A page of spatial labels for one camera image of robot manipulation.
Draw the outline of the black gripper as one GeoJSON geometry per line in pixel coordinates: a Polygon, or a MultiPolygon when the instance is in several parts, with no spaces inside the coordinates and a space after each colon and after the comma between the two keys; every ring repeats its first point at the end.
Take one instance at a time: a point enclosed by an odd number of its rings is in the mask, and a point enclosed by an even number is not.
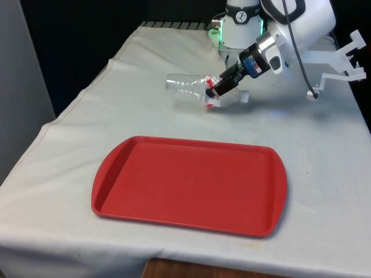
{"type": "MultiPolygon", "coordinates": [[[[258,78],[271,69],[259,50],[258,44],[254,43],[239,54],[243,68],[252,78],[258,78]]],[[[219,98],[237,87],[241,80],[240,70],[240,65],[233,65],[220,76],[205,76],[205,94],[209,98],[219,98]]]]}

